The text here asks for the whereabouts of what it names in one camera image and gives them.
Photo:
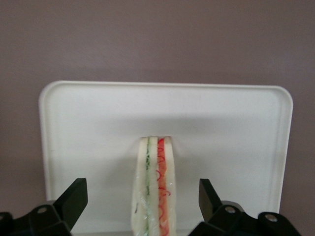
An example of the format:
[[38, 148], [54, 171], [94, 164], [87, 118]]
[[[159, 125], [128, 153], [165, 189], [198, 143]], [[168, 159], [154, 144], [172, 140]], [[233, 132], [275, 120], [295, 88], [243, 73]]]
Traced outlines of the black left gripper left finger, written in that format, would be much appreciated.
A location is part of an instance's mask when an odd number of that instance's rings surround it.
[[70, 236], [88, 203], [87, 180], [76, 179], [55, 201], [35, 207], [14, 219], [10, 212], [0, 213], [2, 236]]

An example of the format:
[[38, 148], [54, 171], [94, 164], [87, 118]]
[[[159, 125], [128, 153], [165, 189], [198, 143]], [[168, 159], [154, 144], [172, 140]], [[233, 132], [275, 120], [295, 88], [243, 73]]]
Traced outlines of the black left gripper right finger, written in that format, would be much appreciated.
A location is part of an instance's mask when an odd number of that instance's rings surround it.
[[262, 212], [249, 216], [236, 203], [221, 201], [208, 179], [199, 180], [199, 208], [203, 221], [191, 236], [299, 236], [300, 233], [283, 215]]

